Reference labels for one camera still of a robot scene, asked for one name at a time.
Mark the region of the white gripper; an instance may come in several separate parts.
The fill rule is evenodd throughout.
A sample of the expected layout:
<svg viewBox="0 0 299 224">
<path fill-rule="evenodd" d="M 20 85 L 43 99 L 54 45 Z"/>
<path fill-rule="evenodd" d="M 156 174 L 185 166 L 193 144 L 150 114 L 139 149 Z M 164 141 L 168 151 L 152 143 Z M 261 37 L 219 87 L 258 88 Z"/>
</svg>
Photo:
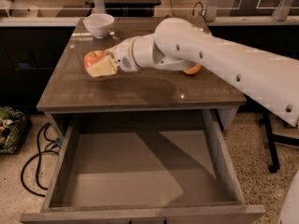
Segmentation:
<svg viewBox="0 0 299 224">
<path fill-rule="evenodd" d="M 135 37 L 127 38 L 120 44 L 106 49 L 106 52 L 113 58 L 107 55 L 101 61 L 86 69 L 87 73 L 91 77 L 112 76 L 117 73 L 118 67 L 127 73 L 139 71 L 140 67 L 137 65 L 133 53 L 134 43 Z"/>
</svg>

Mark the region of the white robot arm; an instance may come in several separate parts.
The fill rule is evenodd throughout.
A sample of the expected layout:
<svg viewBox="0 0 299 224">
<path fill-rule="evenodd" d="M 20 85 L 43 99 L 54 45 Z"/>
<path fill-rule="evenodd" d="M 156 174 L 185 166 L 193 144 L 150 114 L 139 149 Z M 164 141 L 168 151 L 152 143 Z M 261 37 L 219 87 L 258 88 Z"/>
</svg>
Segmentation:
<svg viewBox="0 0 299 224">
<path fill-rule="evenodd" d="M 197 65 L 291 126 L 298 125 L 298 60 L 217 38 L 183 19 L 166 19 L 152 34 L 127 38 L 84 57 L 84 68 L 91 77 L 144 68 L 188 73 Z"/>
</svg>

